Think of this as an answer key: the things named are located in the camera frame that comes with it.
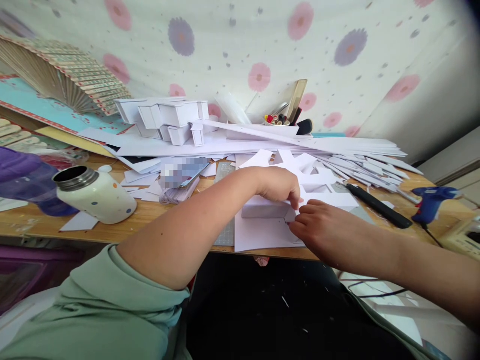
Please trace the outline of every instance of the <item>black utility knife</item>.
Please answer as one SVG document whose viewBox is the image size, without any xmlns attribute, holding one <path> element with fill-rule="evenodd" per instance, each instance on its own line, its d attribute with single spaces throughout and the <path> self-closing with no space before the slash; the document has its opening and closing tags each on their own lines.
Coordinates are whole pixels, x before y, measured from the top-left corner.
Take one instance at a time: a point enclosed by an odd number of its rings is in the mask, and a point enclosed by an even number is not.
<svg viewBox="0 0 480 360">
<path fill-rule="evenodd" d="M 398 212 L 392 210 L 383 202 L 370 195 L 368 192 L 363 190 L 361 187 L 353 186 L 352 184 L 347 184 L 346 188 L 352 193 L 353 196 L 362 200 L 370 208 L 375 210 L 377 213 L 382 215 L 385 219 L 395 225 L 400 229 L 408 229 L 413 225 L 409 219 L 405 216 L 399 214 Z"/>
</svg>

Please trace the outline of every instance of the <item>glue gun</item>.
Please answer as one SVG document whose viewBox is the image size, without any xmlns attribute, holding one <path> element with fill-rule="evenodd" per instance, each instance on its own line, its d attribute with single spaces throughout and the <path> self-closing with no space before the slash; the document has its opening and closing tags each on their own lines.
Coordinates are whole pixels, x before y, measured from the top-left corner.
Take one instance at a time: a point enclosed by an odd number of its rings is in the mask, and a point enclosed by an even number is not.
<svg viewBox="0 0 480 360">
<path fill-rule="evenodd" d="M 418 212 L 411 219 L 420 224 L 430 224 L 437 216 L 440 205 L 444 200 L 454 199 L 460 191 L 454 187 L 418 187 L 412 193 L 422 198 L 417 205 Z"/>
</svg>

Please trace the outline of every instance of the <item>white water bottle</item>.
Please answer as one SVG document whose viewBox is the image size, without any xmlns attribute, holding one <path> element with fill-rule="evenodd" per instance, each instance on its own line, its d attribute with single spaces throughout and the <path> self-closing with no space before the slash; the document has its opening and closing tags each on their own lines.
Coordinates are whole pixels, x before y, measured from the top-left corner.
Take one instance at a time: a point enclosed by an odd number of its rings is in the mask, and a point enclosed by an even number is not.
<svg viewBox="0 0 480 360">
<path fill-rule="evenodd" d="M 119 223 L 137 209 L 135 199 L 107 173 L 74 166 L 57 173 L 53 181 L 60 200 L 101 223 Z"/>
</svg>

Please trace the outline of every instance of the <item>green sleeve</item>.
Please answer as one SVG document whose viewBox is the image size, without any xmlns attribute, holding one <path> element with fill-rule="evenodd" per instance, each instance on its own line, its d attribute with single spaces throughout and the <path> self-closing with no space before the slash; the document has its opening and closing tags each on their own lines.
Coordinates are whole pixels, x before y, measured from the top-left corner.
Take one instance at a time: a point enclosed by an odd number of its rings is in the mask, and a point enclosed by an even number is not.
<svg viewBox="0 0 480 360">
<path fill-rule="evenodd" d="M 71 272 L 53 306 L 25 323 L 1 359 L 161 359 L 189 291 L 131 268 L 107 246 Z"/>
</svg>

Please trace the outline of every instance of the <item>floral wallpaper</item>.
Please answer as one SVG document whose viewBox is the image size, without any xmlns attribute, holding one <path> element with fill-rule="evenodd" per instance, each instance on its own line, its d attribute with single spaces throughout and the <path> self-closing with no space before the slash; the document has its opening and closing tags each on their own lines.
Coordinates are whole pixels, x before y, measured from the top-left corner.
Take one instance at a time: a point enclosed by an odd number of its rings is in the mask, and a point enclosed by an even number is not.
<svg viewBox="0 0 480 360">
<path fill-rule="evenodd" d="M 429 72 L 410 67 L 462 26 L 455 4 L 16 0 L 0 5 L 0 25 L 89 51 L 136 97 L 208 100 L 217 116 L 220 92 L 264 115 L 307 79 L 300 120 L 311 119 L 315 132 L 354 137 L 380 104 L 415 96 Z M 429 66 L 442 61 L 439 55 Z"/>
</svg>

